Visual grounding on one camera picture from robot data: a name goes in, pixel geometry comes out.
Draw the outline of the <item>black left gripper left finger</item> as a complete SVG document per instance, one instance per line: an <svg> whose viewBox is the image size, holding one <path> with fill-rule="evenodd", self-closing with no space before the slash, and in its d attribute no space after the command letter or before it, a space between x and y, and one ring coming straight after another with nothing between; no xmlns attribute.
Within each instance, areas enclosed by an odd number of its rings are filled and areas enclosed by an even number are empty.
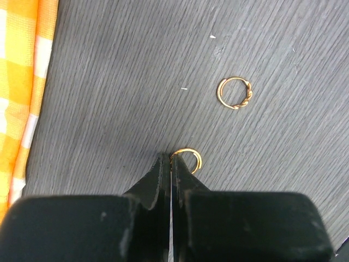
<svg viewBox="0 0 349 262"><path fill-rule="evenodd" d="M18 200L1 224L1 261L167 261L170 159L122 195Z"/></svg>

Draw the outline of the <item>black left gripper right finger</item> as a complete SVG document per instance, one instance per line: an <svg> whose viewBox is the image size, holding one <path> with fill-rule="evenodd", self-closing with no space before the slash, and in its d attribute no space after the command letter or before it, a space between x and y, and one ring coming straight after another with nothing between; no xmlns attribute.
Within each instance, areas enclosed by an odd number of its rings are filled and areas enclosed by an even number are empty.
<svg viewBox="0 0 349 262"><path fill-rule="evenodd" d="M296 192L213 191L181 156L172 165L175 261L329 261L314 203Z"/></svg>

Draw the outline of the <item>yellow white checkered cloth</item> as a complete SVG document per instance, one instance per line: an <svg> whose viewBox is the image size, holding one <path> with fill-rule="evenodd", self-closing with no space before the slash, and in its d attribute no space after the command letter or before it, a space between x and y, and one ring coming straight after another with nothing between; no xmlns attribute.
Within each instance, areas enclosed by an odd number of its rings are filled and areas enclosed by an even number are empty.
<svg viewBox="0 0 349 262"><path fill-rule="evenodd" d="M26 185L57 13L57 0L1 1L2 218Z"/></svg>

